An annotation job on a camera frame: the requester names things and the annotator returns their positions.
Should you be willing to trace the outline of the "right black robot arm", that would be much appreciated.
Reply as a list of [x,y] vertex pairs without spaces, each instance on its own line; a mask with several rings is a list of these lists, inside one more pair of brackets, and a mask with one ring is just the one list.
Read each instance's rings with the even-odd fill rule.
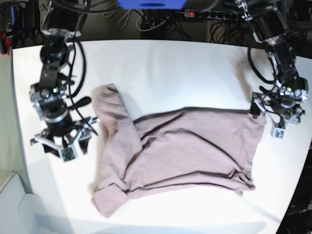
[[86,75],[86,61],[83,61],[83,71],[77,89],[74,85],[72,72],[74,62],[69,60],[70,52],[76,47],[82,48],[78,37],[91,8],[89,0],[52,0],[45,16],[41,32],[47,36],[47,41],[40,51],[42,71],[38,83],[31,85],[29,97],[40,120],[47,127],[31,140],[31,144],[40,143],[45,153],[52,153],[64,162],[78,157],[75,145],[78,144],[85,154],[95,130],[92,124],[97,117],[82,117],[72,120],[71,111],[91,103],[90,97],[83,97],[68,106],[65,99],[72,100],[81,90]]

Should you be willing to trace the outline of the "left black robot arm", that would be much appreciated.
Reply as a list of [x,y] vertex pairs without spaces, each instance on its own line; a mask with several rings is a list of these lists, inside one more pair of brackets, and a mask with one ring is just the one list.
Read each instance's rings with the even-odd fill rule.
[[280,13],[275,0],[237,0],[242,18],[251,27],[256,42],[262,44],[273,67],[273,80],[256,75],[271,90],[261,88],[262,97],[253,100],[264,115],[276,114],[279,122],[274,128],[284,131],[289,123],[299,123],[304,110],[300,104],[308,98],[309,87],[306,79],[299,76],[295,66],[296,55],[287,42],[288,25]]

